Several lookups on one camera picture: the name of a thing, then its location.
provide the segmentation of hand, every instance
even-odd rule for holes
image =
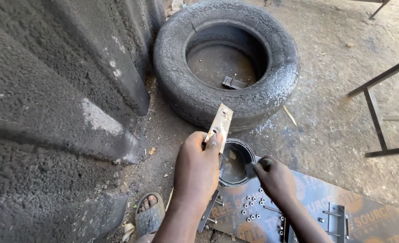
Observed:
[[[179,202],[205,211],[209,199],[218,187],[219,150],[222,134],[214,134],[202,151],[202,142],[207,134],[196,131],[180,147],[174,174],[174,194]]]
[[[288,202],[298,202],[294,175],[289,168],[271,155],[264,156],[260,160],[260,163],[257,163],[253,169],[267,196],[270,197],[278,207]],[[264,163],[269,164],[269,166],[266,166],[268,171],[264,170]]]

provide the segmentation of dirt floor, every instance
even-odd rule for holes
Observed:
[[[286,103],[297,126],[281,109],[266,122],[230,137],[245,141],[258,156],[272,154],[290,169],[399,207],[399,156],[363,157],[365,152],[379,150],[379,142],[363,95],[345,97],[358,85],[399,63],[399,1],[391,1],[374,20],[368,20],[368,16],[379,7],[377,3],[248,2],[272,13],[298,45],[300,78]],[[168,107],[155,80],[150,80],[148,88],[150,110],[138,134],[146,155],[137,165],[125,168],[122,186],[122,191],[130,194],[128,222],[135,222],[133,207],[149,191],[160,193],[166,205],[180,143],[200,129]],[[399,114],[399,74],[377,85],[374,91],[384,114]],[[387,122],[386,130],[392,145],[399,147],[399,122]],[[149,155],[152,147],[157,150]],[[113,237],[117,242],[120,239],[119,233]],[[196,239],[198,243],[229,241],[229,235],[211,230],[198,233]]]

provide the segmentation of toe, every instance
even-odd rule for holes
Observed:
[[[150,208],[150,204],[148,203],[148,199],[144,199],[144,201],[142,202],[142,205],[144,206],[144,208],[146,210]]]
[[[156,205],[156,203],[158,203],[158,200],[156,199],[156,197],[154,195],[148,196],[148,203],[150,205],[150,207],[153,207],[154,205]]]

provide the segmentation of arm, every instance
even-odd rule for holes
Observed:
[[[254,167],[261,187],[289,220],[297,239],[301,243],[332,243],[324,229],[297,199],[294,175],[288,167],[269,155],[263,160],[270,165],[268,171],[260,163]]]
[[[206,136],[206,133],[197,131],[180,147],[173,196],[153,243],[188,243],[195,240],[199,221],[219,182],[222,135],[213,135],[202,151]]]

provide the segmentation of paint can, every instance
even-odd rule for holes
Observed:
[[[237,187],[246,184],[246,164],[255,164],[252,149],[236,138],[226,140],[224,152],[219,156],[219,186]]]

